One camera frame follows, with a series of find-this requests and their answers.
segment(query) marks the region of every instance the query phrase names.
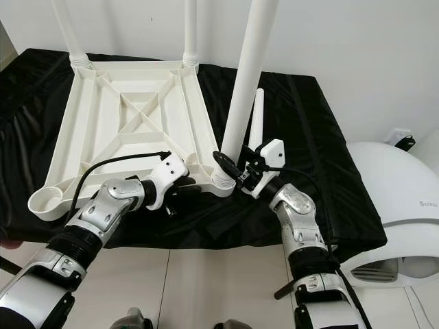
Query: black tablecloth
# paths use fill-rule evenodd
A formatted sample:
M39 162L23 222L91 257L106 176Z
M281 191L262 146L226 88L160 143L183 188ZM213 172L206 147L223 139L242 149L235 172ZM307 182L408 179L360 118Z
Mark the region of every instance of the black tablecloth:
M145 60L89 55L92 61ZM218 145L221 145L236 70L200 65L198 79ZM45 242L65 218L41 221L27 199L45 181L67 103L73 71L67 53L28 49L0 73L0 238ZM330 107L314 77L262 73L264 138L285 142L287 167L308 173L285 175L318 207L326 241L338 244L341 260L383 245L386 237ZM129 213L106 247L222 249L281 242L280 225L267 204L235 191L172 201L164 210Z

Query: electrical outlet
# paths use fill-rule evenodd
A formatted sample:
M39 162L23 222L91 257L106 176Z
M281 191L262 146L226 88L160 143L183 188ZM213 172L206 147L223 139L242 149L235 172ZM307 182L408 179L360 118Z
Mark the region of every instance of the electrical outlet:
M401 139L410 135L412 135L412 131L410 129L395 128L393 132L389 134L385 142L395 146Z

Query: silver robot arm segment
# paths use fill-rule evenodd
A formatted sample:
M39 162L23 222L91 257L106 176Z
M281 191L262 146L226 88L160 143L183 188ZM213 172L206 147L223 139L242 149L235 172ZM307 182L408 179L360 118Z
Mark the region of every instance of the silver robot arm segment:
M352 291L340 276L337 263L330 258L316 223L312 198L275 174L285 164L284 154L280 140L262 144L255 151L244 146L244 171L225 154L214 152L213 157L236 180L238 188L267 202L281 223L293 282L274 296L280 299L293 293L298 305L294 310L296 329L369 329L367 317L362 317L357 307L358 300L353 301Z
M119 226L124 214L141 206L157 209L167 189L187 174L175 154L146 181L108 180L45 248L0 292L0 316L8 328L58 329L69 314L72 296L86 270Z

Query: white cylinder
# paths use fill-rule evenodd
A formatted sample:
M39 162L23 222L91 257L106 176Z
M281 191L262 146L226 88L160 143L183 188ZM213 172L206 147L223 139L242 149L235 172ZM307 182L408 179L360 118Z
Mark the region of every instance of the white cylinder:
M250 7L221 147L221 152L235 162L241 153L277 5L278 0L253 0ZM234 184L218 164L215 166L212 180L221 188L230 188Z
M250 127L250 137L248 139L248 147L253 151L262 144L263 137L263 89L256 90L254 98L252 125Z
M88 60L78 37L73 29L73 23L67 9L65 0L52 0L52 6L58 24L60 26L62 36L66 42L67 49L70 53L70 63L72 67L88 67L90 66L90 60Z
M185 50L183 64L198 73L197 55L197 0L185 0Z

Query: white floor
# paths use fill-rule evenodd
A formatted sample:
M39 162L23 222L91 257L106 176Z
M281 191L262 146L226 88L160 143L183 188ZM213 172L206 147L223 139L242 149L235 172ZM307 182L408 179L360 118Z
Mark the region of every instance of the white floor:
M24 243L0 252L24 265L41 246ZM219 251L105 249L75 293L64 328L107 329L132 306L159 329L211 329L230 318L253 329L294 328L292 299L273 298L287 273L280 245ZM11 277L0 271L0 287ZM356 290L374 329L439 329L439 281L414 289Z

